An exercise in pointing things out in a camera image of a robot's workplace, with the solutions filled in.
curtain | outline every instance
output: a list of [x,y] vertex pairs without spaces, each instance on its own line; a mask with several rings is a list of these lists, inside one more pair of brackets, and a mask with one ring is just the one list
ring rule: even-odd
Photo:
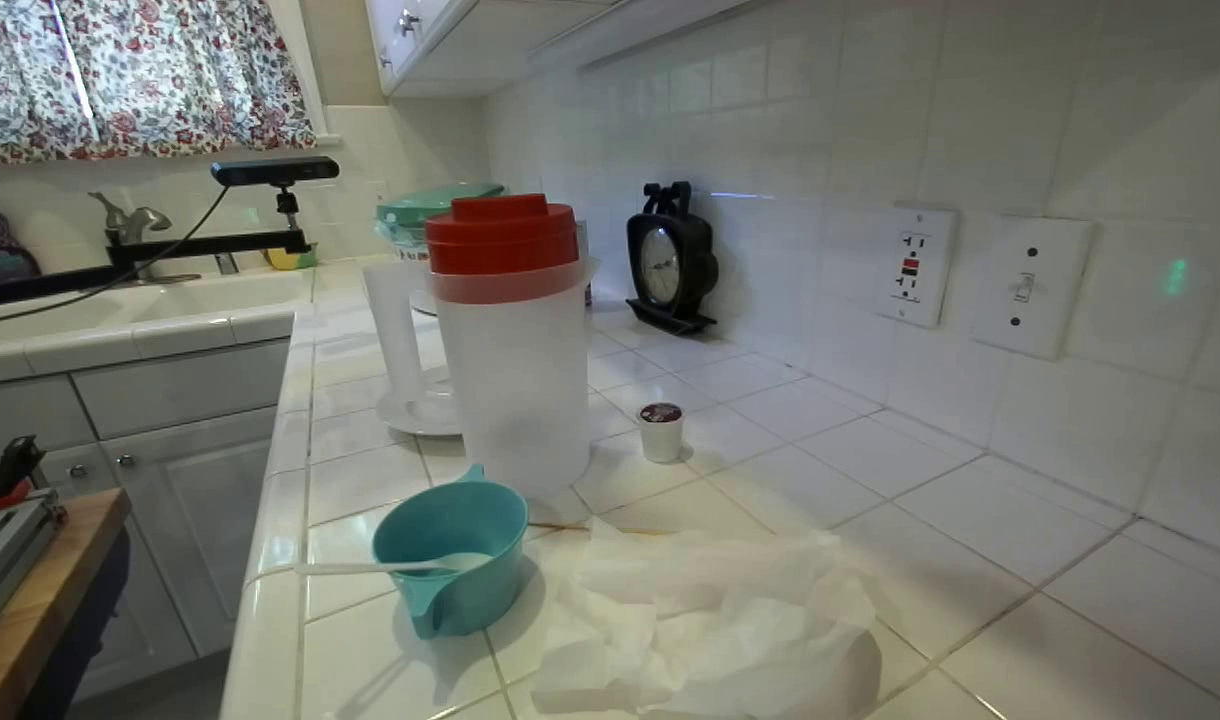
[[0,0],[0,159],[314,144],[263,0]]

teal plastic cup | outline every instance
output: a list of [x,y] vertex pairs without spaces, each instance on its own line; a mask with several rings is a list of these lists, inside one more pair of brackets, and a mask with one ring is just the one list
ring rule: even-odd
[[490,558],[467,572],[393,572],[416,636],[471,636],[500,622],[525,591],[525,531],[525,498],[471,470],[393,508],[373,536],[373,558],[379,565],[451,553]]

wall outlet cover plate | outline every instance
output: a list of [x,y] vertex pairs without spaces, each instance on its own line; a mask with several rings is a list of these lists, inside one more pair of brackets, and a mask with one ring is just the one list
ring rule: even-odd
[[906,325],[937,325],[951,273],[951,246],[958,213],[898,207],[889,284],[879,284],[876,311]]
[[1086,219],[1013,219],[992,246],[987,297],[972,337],[1029,356],[1062,356],[1091,249]]

white tile countertop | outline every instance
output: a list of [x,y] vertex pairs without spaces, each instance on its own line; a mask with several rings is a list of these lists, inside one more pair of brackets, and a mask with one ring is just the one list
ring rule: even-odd
[[[879,607],[879,720],[1220,716],[1220,558],[732,343],[591,311],[591,473],[577,504],[615,527],[835,531]],[[539,720],[539,599],[490,633],[411,641],[369,559],[379,515],[464,473],[456,442],[393,436],[361,266],[314,273],[259,498],[225,716]],[[629,411],[688,410],[688,464],[647,464]],[[528,531],[562,575],[584,531]]]

